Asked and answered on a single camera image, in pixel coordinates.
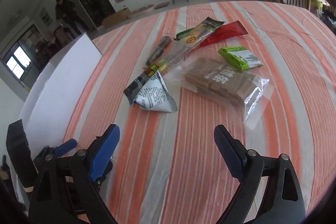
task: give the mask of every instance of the bed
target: bed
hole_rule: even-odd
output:
[[[194,51],[221,58],[224,45],[249,48],[263,62],[275,86],[253,130],[224,107],[166,83],[178,105],[175,113],[130,107],[123,90],[143,70],[164,35],[192,28],[206,17],[239,20],[249,32]],[[87,148],[111,123],[121,139],[114,168],[101,189],[120,224],[215,223],[233,196],[233,179],[213,140],[223,124],[247,149],[290,156],[306,212],[311,211],[336,171],[336,37],[314,15],[290,5],[218,2],[170,10],[122,26],[94,40],[103,54],[72,114],[63,141]],[[261,182],[248,215],[261,202]]]

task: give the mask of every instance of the brown food bar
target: brown food bar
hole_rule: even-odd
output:
[[[234,105],[246,105],[246,111],[252,106],[253,102],[244,101],[257,87],[252,82],[255,75],[237,71],[230,65],[206,58],[199,58],[186,70],[185,80],[195,85],[199,93],[207,95],[213,92]],[[260,91],[257,91],[252,97],[257,97],[259,94]]]

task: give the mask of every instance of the plastic bag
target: plastic bag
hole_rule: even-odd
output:
[[[191,57],[176,70],[180,77],[175,71],[166,80],[181,78],[183,87],[220,105],[230,104],[250,129],[260,120],[274,89],[269,79],[208,58]]]
[[[146,64],[159,67],[163,74],[175,68],[183,58],[211,35],[224,22],[211,19],[203,20],[199,25],[180,37],[179,41],[173,41],[169,37],[163,37],[154,49]]]

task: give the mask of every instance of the screw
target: screw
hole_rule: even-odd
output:
[[[53,158],[52,154],[48,154],[45,156],[45,160],[51,160]]]
[[[80,156],[80,157],[84,156],[85,154],[86,154],[86,150],[85,149],[81,149],[81,150],[77,151],[77,155]]]
[[[289,157],[286,154],[281,154],[281,158],[283,160],[289,160]]]
[[[250,149],[247,151],[247,153],[251,156],[251,157],[255,157],[257,155],[257,152],[253,149]]]

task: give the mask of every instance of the man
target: man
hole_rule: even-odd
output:
[[[87,31],[89,30],[89,27],[86,25],[86,23],[77,15],[75,10],[75,4],[72,1],[56,0],[56,2],[56,19],[63,19],[64,22],[69,24],[73,28],[73,30],[79,35],[81,35],[82,33],[77,28],[75,22],[81,24]]]

